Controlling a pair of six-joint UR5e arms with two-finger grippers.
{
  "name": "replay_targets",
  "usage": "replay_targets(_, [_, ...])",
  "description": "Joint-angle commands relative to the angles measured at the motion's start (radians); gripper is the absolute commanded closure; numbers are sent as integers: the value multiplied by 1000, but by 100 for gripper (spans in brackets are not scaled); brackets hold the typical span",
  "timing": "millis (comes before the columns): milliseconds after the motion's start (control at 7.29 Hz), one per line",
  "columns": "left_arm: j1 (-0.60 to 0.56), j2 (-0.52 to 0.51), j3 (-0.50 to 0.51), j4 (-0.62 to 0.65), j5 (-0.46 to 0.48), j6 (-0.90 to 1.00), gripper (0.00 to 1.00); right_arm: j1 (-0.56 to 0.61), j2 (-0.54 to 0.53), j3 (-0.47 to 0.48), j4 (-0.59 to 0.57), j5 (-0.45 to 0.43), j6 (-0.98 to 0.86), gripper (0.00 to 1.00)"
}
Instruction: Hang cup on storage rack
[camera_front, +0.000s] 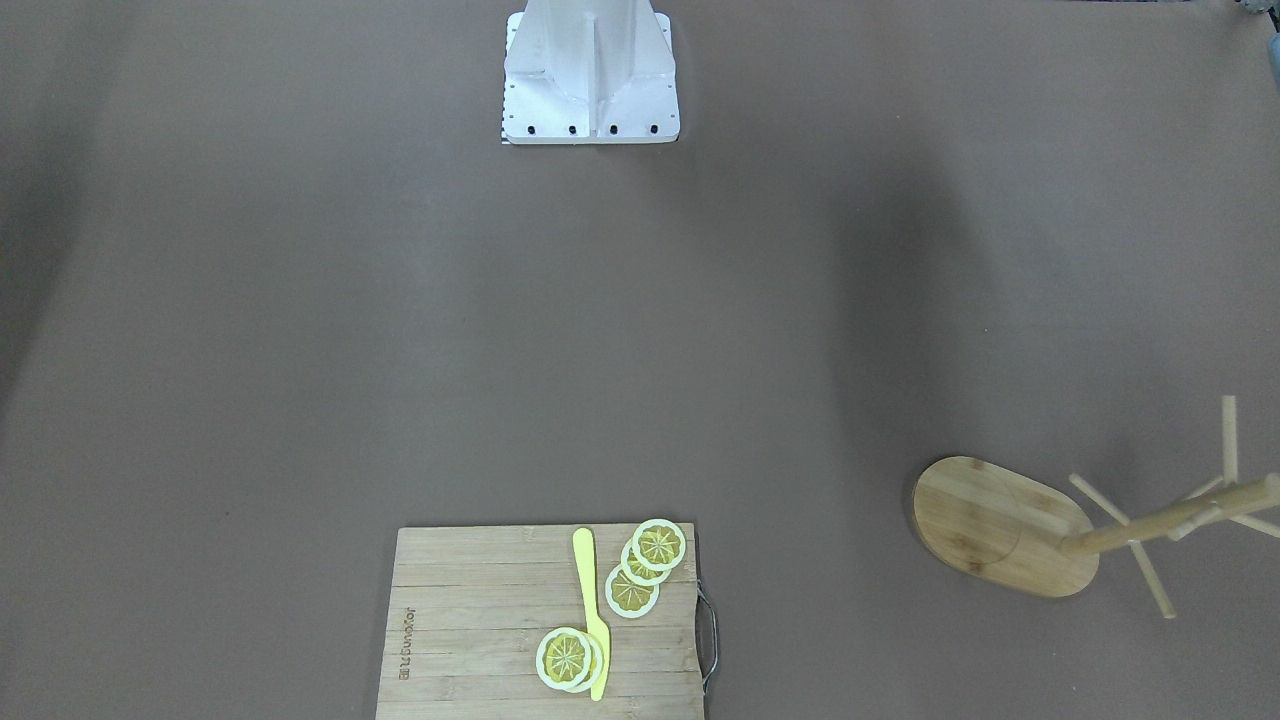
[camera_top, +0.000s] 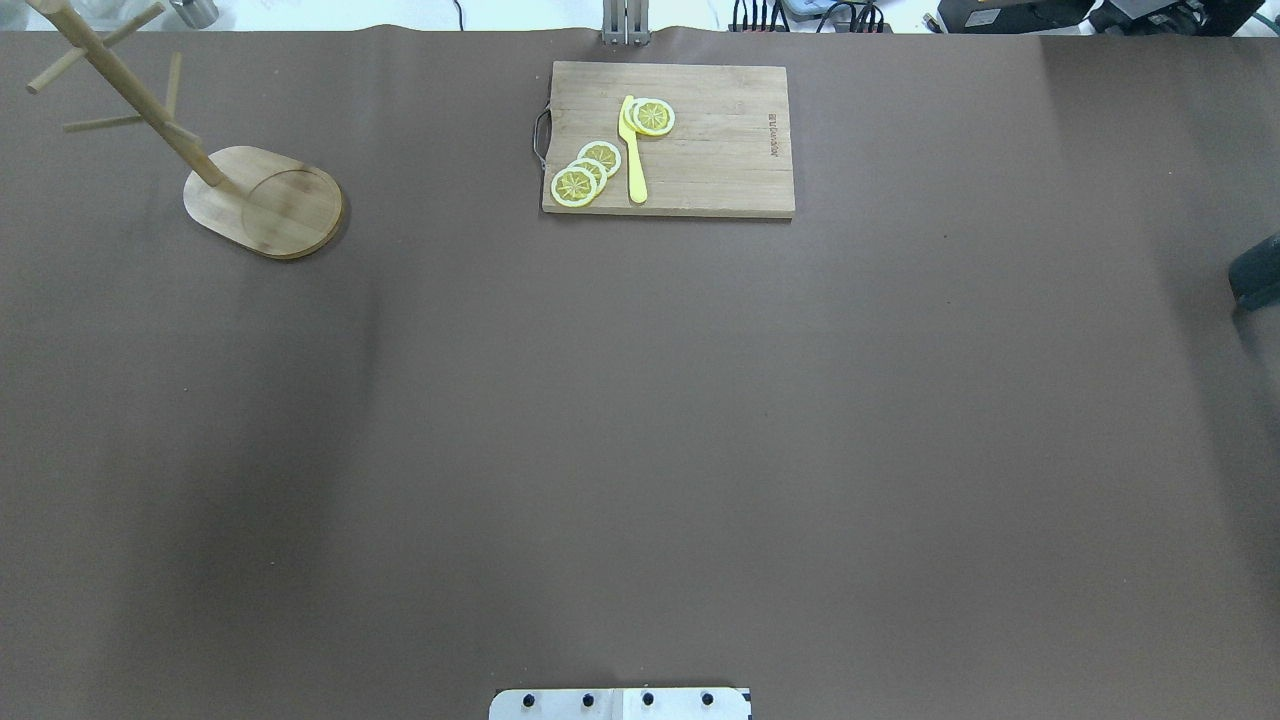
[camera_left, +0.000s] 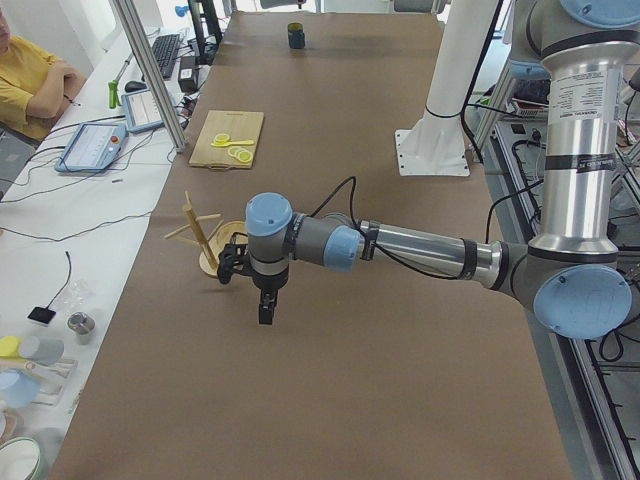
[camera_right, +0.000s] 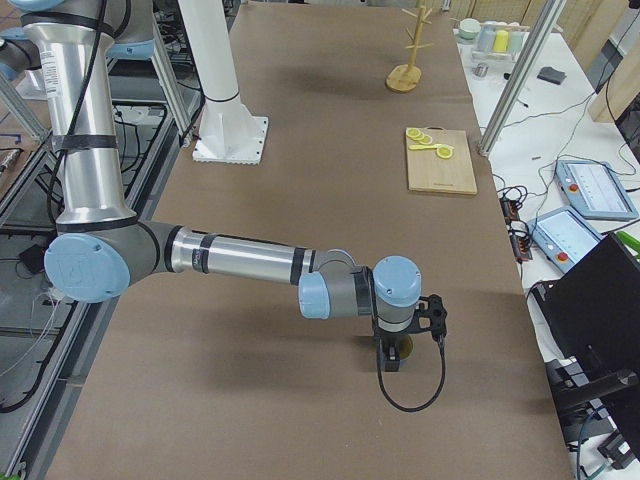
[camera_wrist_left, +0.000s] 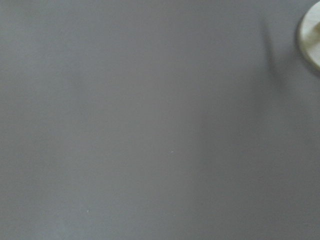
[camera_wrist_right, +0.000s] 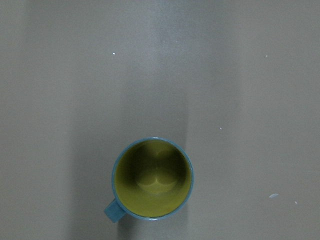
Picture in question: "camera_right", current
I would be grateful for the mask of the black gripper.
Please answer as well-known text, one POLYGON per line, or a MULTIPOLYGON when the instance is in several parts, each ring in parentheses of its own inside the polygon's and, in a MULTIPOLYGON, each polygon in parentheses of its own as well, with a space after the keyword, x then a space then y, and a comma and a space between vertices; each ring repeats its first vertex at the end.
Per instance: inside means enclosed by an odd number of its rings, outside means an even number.
POLYGON ((402 346, 404 336, 384 330, 376 330, 374 338, 377 342, 377 370, 382 372, 398 372, 402 366, 402 346))

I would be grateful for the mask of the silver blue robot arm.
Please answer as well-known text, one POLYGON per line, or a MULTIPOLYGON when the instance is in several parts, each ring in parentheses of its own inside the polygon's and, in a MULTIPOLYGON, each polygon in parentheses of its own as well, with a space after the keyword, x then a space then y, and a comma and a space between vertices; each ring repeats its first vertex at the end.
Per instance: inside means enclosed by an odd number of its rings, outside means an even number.
POLYGON ((25 70, 40 68, 39 49, 21 27, 1 31, 1 74, 7 81, 15 80, 25 70))
POLYGON ((44 266, 74 300, 100 303, 161 272, 194 270, 294 285, 303 316, 368 316, 379 371, 397 370, 427 314, 417 265, 390 256, 359 265, 317 251, 141 220, 125 202, 108 51, 152 36, 147 1, 21 1, 40 55, 64 210, 44 266))

